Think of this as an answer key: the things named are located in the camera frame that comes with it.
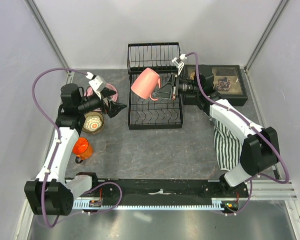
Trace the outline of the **pink mug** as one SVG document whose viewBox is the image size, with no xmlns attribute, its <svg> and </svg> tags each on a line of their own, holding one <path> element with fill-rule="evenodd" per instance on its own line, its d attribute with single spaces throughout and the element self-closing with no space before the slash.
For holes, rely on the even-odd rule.
<svg viewBox="0 0 300 240">
<path fill-rule="evenodd" d="M 150 98 L 152 101 L 157 101 L 158 98 L 152 97 L 152 92 L 157 85 L 161 87 L 160 76 L 148 67 L 137 77 L 130 89 L 143 99 Z"/>
</svg>

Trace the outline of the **pink patterned bowl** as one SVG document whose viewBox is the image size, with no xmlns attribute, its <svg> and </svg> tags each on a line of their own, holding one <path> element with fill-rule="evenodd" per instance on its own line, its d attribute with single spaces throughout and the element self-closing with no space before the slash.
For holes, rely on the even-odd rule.
<svg viewBox="0 0 300 240">
<path fill-rule="evenodd" d="M 104 127 L 104 117 L 101 113 L 92 111 L 85 114 L 82 130 L 87 134 L 97 134 Z"/>
</svg>

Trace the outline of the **orange mug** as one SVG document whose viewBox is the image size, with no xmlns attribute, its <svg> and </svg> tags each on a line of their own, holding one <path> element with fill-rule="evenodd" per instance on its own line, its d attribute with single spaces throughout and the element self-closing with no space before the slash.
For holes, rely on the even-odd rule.
<svg viewBox="0 0 300 240">
<path fill-rule="evenodd" d="M 72 153 L 75 155 L 75 163 L 80 164 L 92 156 L 93 147 L 86 138 L 79 137 L 72 149 Z"/>
</svg>

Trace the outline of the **small green patterned bowl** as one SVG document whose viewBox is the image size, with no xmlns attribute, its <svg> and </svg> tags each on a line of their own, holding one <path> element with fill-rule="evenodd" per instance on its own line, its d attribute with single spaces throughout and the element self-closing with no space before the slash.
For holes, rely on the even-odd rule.
<svg viewBox="0 0 300 240">
<path fill-rule="evenodd" d="M 87 116 L 83 125 L 86 131 L 96 132 L 103 126 L 103 121 L 99 115 Z"/>
</svg>

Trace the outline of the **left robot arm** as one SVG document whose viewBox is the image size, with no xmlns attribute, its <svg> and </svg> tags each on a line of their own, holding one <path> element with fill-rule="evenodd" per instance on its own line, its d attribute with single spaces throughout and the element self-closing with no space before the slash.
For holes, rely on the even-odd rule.
<svg viewBox="0 0 300 240">
<path fill-rule="evenodd" d="M 44 165 L 34 180 L 27 181 L 24 193 L 35 215 L 67 216 L 72 211 L 74 201 L 87 194 L 99 193 L 97 175 L 80 172 L 66 182 L 65 172 L 72 150 L 79 139 L 87 113 L 101 109 L 110 118 L 126 108 L 125 104 L 113 102 L 116 92 L 104 88 L 92 95 L 82 95 L 76 84 L 66 84 L 61 88 L 61 104 L 55 127 L 53 142 Z"/>
</svg>

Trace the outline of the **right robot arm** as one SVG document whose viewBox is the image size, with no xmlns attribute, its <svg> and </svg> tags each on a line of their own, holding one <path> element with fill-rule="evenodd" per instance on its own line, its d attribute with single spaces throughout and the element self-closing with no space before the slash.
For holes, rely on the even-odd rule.
<svg viewBox="0 0 300 240">
<path fill-rule="evenodd" d="M 153 93 L 155 98 L 170 100 L 183 95 L 209 116 L 215 127 L 217 160 L 220 168 L 226 170 L 218 189 L 226 197 L 236 192 L 237 185 L 262 175 L 264 170 L 282 160 L 276 130 L 252 122 L 223 98 L 221 92 L 230 87 L 227 76 L 215 81 L 213 68 L 199 65 L 194 79 L 171 75 L 167 83 Z"/>
</svg>

